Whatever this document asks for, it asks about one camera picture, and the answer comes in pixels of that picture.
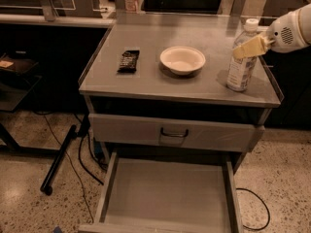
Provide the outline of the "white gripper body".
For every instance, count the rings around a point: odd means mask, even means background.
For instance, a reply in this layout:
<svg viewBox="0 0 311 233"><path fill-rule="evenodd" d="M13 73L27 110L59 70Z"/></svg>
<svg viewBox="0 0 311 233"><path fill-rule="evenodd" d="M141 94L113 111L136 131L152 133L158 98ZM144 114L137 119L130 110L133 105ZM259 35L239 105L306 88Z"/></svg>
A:
<svg viewBox="0 0 311 233"><path fill-rule="evenodd" d="M267 29L270 49L287 53L311 45L311 4L289 12L272 22Z"/></svg>

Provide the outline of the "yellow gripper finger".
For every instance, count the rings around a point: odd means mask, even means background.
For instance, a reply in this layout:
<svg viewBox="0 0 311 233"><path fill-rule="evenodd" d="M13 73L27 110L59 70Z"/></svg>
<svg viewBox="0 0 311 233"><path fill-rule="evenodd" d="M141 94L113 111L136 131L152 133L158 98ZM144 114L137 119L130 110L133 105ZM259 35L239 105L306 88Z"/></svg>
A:
<svg viewBox="0 0 311 233"><path fill-rule="evenodd" d="M243 59L249 57L260 56L267 53L275 40L272 37L268 37L266 33L261 32L257 36L245 43L238 45L232 51L232 56L235 59Z"/></svg>

